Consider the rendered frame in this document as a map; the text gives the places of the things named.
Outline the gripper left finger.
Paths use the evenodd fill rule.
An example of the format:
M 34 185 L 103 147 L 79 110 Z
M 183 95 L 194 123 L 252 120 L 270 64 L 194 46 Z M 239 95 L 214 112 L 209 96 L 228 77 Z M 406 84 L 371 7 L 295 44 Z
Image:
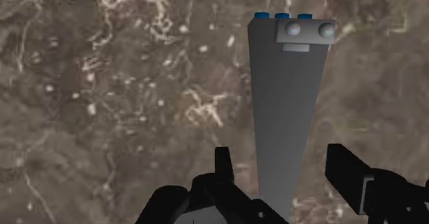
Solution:
M 251 199 L 234 183 L 227 146 L 215 148 L 214 172 L 196 176 L 191 189 L 166 185 L 154 191 L 135 224 L 175 224 L 184 214 L 216 208 L 221 219 L 202 214 L 190 224 L 289 224 L 261 199 Z

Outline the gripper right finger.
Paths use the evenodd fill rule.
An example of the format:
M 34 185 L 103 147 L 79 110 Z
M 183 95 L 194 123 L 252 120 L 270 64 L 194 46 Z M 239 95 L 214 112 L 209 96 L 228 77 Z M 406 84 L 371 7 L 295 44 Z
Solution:
M 429 179 L 418 186 L 372 168 L 340 143 L 328 144 L 325 177 L 367 224 L 429 224 Z

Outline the tall grey block with blue knobs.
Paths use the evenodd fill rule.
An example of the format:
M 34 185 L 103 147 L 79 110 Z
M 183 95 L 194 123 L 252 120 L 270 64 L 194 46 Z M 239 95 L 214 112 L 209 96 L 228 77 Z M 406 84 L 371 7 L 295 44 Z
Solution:
M 258 195 L 287 219 L 336 22 L 257 12 L 247 37 Z

